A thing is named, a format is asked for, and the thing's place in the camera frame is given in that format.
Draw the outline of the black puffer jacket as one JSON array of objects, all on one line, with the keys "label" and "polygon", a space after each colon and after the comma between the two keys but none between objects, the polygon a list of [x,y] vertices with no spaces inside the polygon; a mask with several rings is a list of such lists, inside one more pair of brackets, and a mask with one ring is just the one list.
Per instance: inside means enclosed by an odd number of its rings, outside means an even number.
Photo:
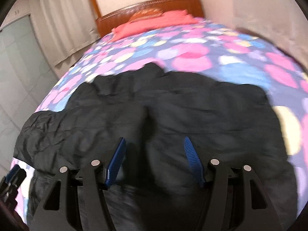
[{"label": "black puffer jacket", "polygon": [[205,195],[188,166],[185,137],[228,166],[251,166],[282,228],[296,219],[295,173],[264,90],[146,64],[84,82],[62,111],[39,111],[26,121],[14,157],[34,168],[27,221],[60,167],[102,158],[119,137],[126,158],[105,195],[117,230],[196,225]]}]

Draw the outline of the wooden headboard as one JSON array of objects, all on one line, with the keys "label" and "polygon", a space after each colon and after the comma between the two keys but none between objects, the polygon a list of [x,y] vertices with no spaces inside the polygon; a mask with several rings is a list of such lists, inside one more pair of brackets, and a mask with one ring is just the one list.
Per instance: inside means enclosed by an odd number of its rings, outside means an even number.
[{"label": "wooden headboard", "polygon": [[104,37],[112,29],[135,18],[155,16],[172,10],[187,10],[194,17],[205,16],[201,0],[151,0],[118,9],[99,17],[95,22],[100,36]]}]

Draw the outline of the orange embroidered pillow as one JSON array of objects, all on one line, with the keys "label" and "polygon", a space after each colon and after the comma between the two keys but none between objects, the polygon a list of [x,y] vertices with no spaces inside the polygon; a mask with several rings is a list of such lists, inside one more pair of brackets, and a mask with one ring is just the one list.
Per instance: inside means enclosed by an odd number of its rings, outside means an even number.
[{"label": "orange embroidered pillow", "polygon": [[128,20],[130,23],[134,23],[140,20],[147,20],[160,17],[163,14],[163,10],[160,8],[146,8],[135,12],[130,19]]}]

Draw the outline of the frosted glass wardrobe doors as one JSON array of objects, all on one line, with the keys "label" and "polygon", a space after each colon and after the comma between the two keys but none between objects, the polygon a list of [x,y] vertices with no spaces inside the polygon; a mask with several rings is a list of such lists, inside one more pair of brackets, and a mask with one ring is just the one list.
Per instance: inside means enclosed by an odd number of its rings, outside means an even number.
[{"label": "frosted glass wardrobe doors", "polygon": [[29,16],[1,30],[1,175],[10,169],[26,120],[57,83],[35,37]]}]

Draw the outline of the beige side curtain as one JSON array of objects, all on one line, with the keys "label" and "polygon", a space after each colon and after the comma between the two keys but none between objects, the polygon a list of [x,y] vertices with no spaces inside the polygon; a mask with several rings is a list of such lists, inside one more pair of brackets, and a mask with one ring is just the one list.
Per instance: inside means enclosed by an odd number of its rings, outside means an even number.
[{"label": "beige side curtain", "polygon": [[307,18],[295,0],[233,0],[236,28],[260,35],[307,67]]}]

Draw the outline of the colourful circle-pattern bedspread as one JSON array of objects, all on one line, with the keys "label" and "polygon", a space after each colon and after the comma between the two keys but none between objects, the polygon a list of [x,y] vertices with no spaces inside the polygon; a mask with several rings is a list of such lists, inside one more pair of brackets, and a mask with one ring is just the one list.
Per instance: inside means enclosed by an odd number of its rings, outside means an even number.
[{"label": "colourful circle-pattern bedspread", "polygon": [[264,90],[276,113],[292,165],[297,214],[307,202],[307,75],[275,46],[221,24],[171,26],[111,42],[106,35],[51,89],[36,112],[62,111],[79,85],[155,64],[166,73],[194,73]]}]

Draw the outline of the red blanket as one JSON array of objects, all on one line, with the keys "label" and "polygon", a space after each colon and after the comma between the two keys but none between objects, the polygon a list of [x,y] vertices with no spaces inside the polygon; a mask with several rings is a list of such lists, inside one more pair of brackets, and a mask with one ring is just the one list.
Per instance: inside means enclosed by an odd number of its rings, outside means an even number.
[{"label": "red blanket", "polygon": [[193,17],[187,10],[172,10],[164,12],[159,17],[134,22],[130,21],[119,25],[112,31],[113,37],[111,42],[150,30],[185,24],[196,24],[198,22],[199,18]]}]

